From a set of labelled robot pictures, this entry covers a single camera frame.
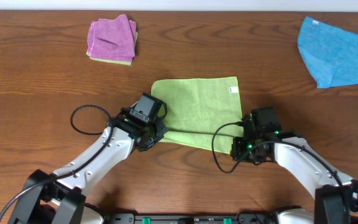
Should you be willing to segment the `green microfibre cloth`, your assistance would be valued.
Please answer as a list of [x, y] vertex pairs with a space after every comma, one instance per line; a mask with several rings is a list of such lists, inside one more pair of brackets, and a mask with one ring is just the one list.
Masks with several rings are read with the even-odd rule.
[[[243, 135], [233, 125], [242, 119], [236, 77], [158, 80], [151, 94], [167, 104], [163, 142], [229, 154], [233, 139]], [[213, 136], [226, 123], [231, 125]]]

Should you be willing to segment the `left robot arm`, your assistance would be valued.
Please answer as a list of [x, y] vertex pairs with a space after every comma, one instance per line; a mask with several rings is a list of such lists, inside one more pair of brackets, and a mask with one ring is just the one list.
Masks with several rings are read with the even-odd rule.
[[106, 216], [86, 203], [87, 196], [134, 149], [150, 149], [166, 132], [163, 117], [111, 118], [77, 158], [51, 174], [36, 170], [27, 178], [23, 190], [3, 209], [14, 206], [9, 223], [105, 223]]

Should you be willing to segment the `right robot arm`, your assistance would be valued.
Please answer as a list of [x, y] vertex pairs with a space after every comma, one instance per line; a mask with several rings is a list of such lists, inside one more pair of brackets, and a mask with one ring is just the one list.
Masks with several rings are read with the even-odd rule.
[[323, 159], [294, 129], [284, 130], [273, 108], [254, 109], [236, 125], [243, 128], [233, 140], [237, 162], [273, 162], [286, 169], [310, 193], [314, 211], [288, 207], [272, 213], [272, 223], [358, 223], [358, 180]]

